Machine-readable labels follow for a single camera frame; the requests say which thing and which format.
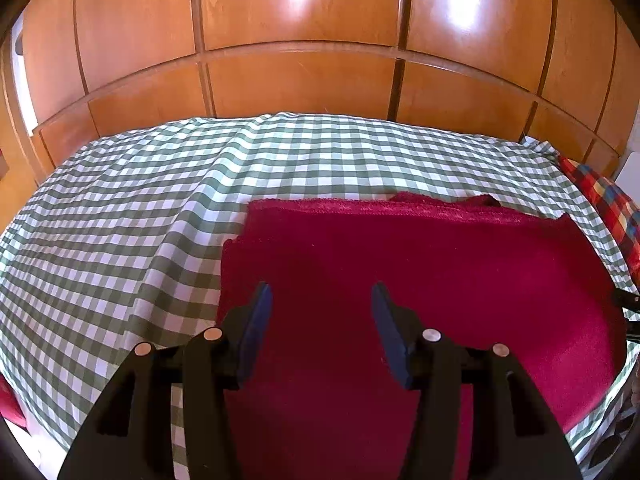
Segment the multicoloured plaid pillow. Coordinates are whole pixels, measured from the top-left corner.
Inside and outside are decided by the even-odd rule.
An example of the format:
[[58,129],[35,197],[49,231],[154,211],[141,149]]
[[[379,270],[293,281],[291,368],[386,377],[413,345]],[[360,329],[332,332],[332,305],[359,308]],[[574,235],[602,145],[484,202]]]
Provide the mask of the multicoloured plaid pillow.
[[558,165],[597,211],[622,253],[631,278],[639,283],[639,206],[608,177],[559,155]]

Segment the green white checkered bedsheet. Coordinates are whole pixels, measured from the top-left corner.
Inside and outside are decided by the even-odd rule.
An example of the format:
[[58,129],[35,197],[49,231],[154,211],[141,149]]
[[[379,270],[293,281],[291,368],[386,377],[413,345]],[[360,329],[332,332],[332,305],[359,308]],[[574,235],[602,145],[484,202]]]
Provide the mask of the green white checkered bedsheet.
[[134,342],[180,344],[213,318],[222,244],[254,198],[486,193],[526,214],[569,214],[631,288],[612,235],[555,157],[533,139],[288,113],[178,120],[85,145],[1,235],[1,369],[44,472]]

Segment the red blanket under sheet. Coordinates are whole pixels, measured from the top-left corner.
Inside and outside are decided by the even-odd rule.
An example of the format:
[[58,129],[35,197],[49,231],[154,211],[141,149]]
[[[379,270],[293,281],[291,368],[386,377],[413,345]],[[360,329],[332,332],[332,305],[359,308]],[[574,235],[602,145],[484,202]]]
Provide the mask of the red blanket under sheet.
[[0,413],[1,416],[17,427],[27,429],[25,415],[18,404],[17,397],[2,375],[0,375]]

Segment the crimson red knitted garment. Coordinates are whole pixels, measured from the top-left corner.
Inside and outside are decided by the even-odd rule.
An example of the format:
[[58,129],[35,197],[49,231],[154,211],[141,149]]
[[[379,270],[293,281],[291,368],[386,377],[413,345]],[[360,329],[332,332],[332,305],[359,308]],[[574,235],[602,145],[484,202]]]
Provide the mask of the crimson red knitted garment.
[[[488,197],[255,200],[222,248],[215,326],[262,283],[264,339],[250,377],[224,394],[239,479],[402,479],[420,394],[387,364],[376,284],[460,346],[508,347],[564,437],[626,359],[619,287],[577,224]],[[450,479],[469,479],[472,413],[464,385]]]

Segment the orange wooden wardrobe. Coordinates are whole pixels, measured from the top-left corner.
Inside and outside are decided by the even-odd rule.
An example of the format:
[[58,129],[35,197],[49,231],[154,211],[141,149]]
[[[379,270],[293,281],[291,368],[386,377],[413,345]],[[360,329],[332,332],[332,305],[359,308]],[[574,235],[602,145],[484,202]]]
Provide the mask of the orange wooden wardrobe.
[[533,136],[612,174],[638,101],[638,40],[612,0],[11,0],[1,219],[85,144],[195,116]]

